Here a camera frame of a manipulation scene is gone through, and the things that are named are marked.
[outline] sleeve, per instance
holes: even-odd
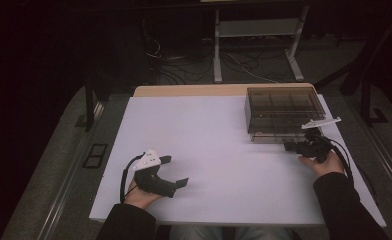
[[[315,181],[314,190],[331,240],[389,239],[344,174],[321,176]]]
[[[97,240],[155,239],[156,219],[145,210],[128,205],[116,204],[108,215]]]

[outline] leg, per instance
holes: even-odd
[[[222,230],[218,226],[178,225],[172,226],[170,240],[221,240]]]
[[[290,229],[283,227],[239,227],[237,240],[292,240]]]

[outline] cable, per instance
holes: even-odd
[[[150,41],[156,43],[156,45],[158,46],[158,49],[156,50],[155,53],[152,54],[152,53],[146,52],[146,55],[149,56],[149,57],[161,59],[162,55],[161,54],[157,55],[159,53],[159,51],[161,50],[161,45],[159,44],[159,42],[156,41],[155,39],[152,39],[152,38],[146,38],[146,40],[150,40]]]
[[[237,59],[235,58],[235,57],[233,57],[232,55],[230,55],[229,53],[227,53],[227,52],[221,52],[221,54],[223,54],[225,57],[227,57],[227,58],[229,58],[229,59],[224,59],[225,61],[224,62],[226,62],[226,61],[230,61],[230,63],[231,64],[233,64],[233,65],[236,65],[236,66],[238,66],[239,68],[245,68],[246,70],[250,70],[250,71],[252,71],[252,70],[254,70],[254,69],[256,69],[256,68],[258,68],[259,67],[259,63],[257,62],[257,60],[253,60],[253,61],[256,61],[257,62],[257,64],[256,64],[256,66],[255,67],[253,67],[253,66],[251,66],[251,65],[249,65],[249,62],[252,62],[252,61],[244,61],[244,62],[242,62],[242,61],[236,61]]]
[[[145,153],[143,153],[142,155],[137,156],[137,157],[131,159],[131,161],[128,163],[127,167],[124,169],[124,171],[122,171],[121,186],[120,186],[120,189],[119,189],[119,202],[121,204],[124,203],[125,196],[129,192],[131,192],[131,190],[133,190],[133,189],[131,189],[130,191],[127,192],[127,194],[125,194],[125,191],[124,191],[124,189],[125,189],[125,181],[127,181],[128,169],[130,168],[131,164],[133,164],[136,160],[142,158],[144,154]]]
[[[240,64],[240,62],[239,62],[235,57],[231,56],[231,55],[228,54],[228,53],[225,53],[225,54],[226,54],[227,56],[233,58],[234,61],[236,61],[236,63],[237,63],[237,64],[238,64],[247,74],[249,74],[249,75],[251,75],[251,76],[253,76],[253,77],[262,79],[262,80],[266,80],[266,81],[272,82],[272,83],[278,83],[278,82],[276,82],[276,81],[274,81],[274,80],[271,80],[271,79],[268,79],[268,78],[263,78],[263,77],[257,76],[257,75],[255,75],[255,74],[249,72],[245,67],[243,67],[243,66]]]
[[[166,77],[166,78],[167,78],[167,81],[168,81],[171,85],[172,85],[172,83],[171,83],[171,81],[170,81],[169,79],[173,80],[173,81],[175,82],[176,85],[179,85],[178,82],[177,82],[177,80],[175,80],[175,78],[173,78],[173,77],[171,77],[171,76],[169,76],[169,75],[167,75],[167,74],[165,74],[165,73],[160,73],[160,75],[162,75],[163,77]]]
[[[126,197],[131,191],[133,191],[134,188],[136,188],[136,187],[137,187],[137,185],[134,186],[133,188],[131,188],[130,190],[128,190],[128,192],[124,195],[124,201],[125,201],[125,197]]]
[[[326,138],[326,137],[321,136],[321,135],[314,135],[314,136],[317,137],[317,138],[319,138],[319,139],[321,139],[321,140],[323,140],[324,142],[326,142],[327,144],[330,145],[331,149],[332,149],[332,150],[337,154],[337,156],[339,157],[340,162],[341,162],[342,165],[343,165],[343,168],[344,168],[344,170],[345,170],[345,172],[346,172],[346,176],[348,177],[349,182],[351,183],[352,186],[354,186],[354,177],[352,176],[352,170],[351,170],[351,167],[350,167],[350,166],[351,166],[351,163],[350,163],[350,161],[349,161],[349,155],[348,155],[348,153],[346,152],[345,148],[344,148],[340,143],[338,143],[338,142],[335,141],[335,140]],[[343,151],[344,151],[345,154],[346,154],[346,159],[347,159],[347,160],[345,159],[345,157],[343,156],[343,154],[340,152],[339,148],[337,148],[335,145],[331,144],[331,142],[337,143],[337,144],[343,149]]]
[[[246,57],[246,58],[249,58],[249,60],[247,60],[247,61],[240,61],[239,62],[239,64],[240,65],[246,65],[245,66],[245,68],[246,69],[250,69],[250,70],[254,70],[254,69],[257,69],[258,67],[259,67],[259,61],[258,61],[258,58],[257,57],[253,57],[253,56],[250,56],[250,55],[248,55],[248,54],[243,54],[243,53],[237,53],[237,54],[240,54],[240,55],[242,55],[243,57]],[[255,62],[255,66],[251,66],[249,63],[251,63],[251,62]]]
[[[229,61],[226,59],[226,60],[224,60],[224,61],[221,61],[222,63],[224,63],[224,65],[225,66],[227,66],[229,69],[231,69],[231,70],[233,70],[233,71],[235,71],[235,72],[238,72],[238,73],[245,73],[245,71],[241,71],[240,70],[240,67],[239,67],[239,69],[234,69],[234,68],[232,68],[230,65],[229,65]]]
[[[277,58],[277,57],[280,57],[280,56],[282,56],[282,55],[285,54],[285,51],[280,51],[279,54],[276,54],[276,55],[273,55],[273,56],[270,56],[270,57],[261,57],[263,54],[265,54],[265,53],[267,52],[267,49],[269,48],[269,47],[267,47],[266,45],[270,45],[271,43],[268,43],[268,42],[261,42],[260,44],[262,44],[262,45],[264,45],[264,46],[261,47],[261,51],[260,51],[255,57],[252,56],[252,55],[250,55],[250,54],[248,54],[248,53],[245,53],[245,51],[247,51],[247,50],[242,49],[242,44],[238,44],[237,47],[238,47],[238,49],[239,49],[240,51],[243,52],[243,53],[240,53],[241,55],[246,56],[246,57],[248,57],[248,58],[256,59],[256,60],[259,60],[259,59],[273,59],[273,58]]]
[[[164,75],[171,74],[171,75],[177,77],[180,81],[182,81],[184,85],[187,84],[186,81],[184,81],[184,79],[183,79],[182,77],[178,76],[177,74],[175,74],[175,73],[173,73],[173,72],[171,72],[171,71],[168,71],[168,70],[165,70],[165,69],[161,69],[161,73],[164,74]]]
[[[344,148],[339,142],[334,141],[334,140],[332,140],[332,139],[329,139],[329,140],[332,141],[332,142],[334,142],[334,143],[336,143],[337,145],[340,146],[340,148],[343,149],[343,151],[345,152],[345,155],[346,155],[346,159],[347,159],[347,161],[348,161],[348,165],[349,165],[349,167],[351,167],[351,162],[349,161],[349,155],[348,155],[348,153],[346,152],[345,148]]]
[[[206,70],[202,71],[202,72],[190,72],[190,71],[187,71],[187,70],[185,70],[184,68],[182,68],[182,67],[180,67],[180,66],[169,65],[169,64],[166,65],[165,67],[176,68],[176,70],[171,70],[171,71],[181,71],[181,72],[184,73],[184,77],[185,77],[186,80],[193,81],[193,82],[198,82],[198,81],[200,81],[202,78],[206,77],[206,74],[209,72],[209,70],[210,70],[211,67],[212,67],[212,64],[213,64],[212,62],[213,62],[213,61],[209,61],[209,66],[208,66],[208,68],[207,68]],[[197,78],[197,79],[191,79],[191,78],[188,76],[188,74],[192,74],[192,75],[202,75],[202,76],[200,76],[200,77]]]

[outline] dark background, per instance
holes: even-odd
[[[0,1],[0,237],[63,110],[87,81],[94,81],[102,100],[113,91],[154,84],[140,15],[82,17],[68,11],[71,2]],[[342,40],[368,37],[392,4],[312,2],[304,37],[336,34]],[[195,38],[211,36],[206,24],[212,14],[186,21],[188,16],[171,21],[159,14],[162,21],[146,30],[171,46],[183,39],[197,46]],[[174,37],[184,22],[193,32]],[[368,76],[392,101],[392,35],[374,65]]]

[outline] clear plastic box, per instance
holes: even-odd
[[[247,89],[245,114],[252,142],[305,140],[303,124],[325,118],[313,87],[254,87]]]

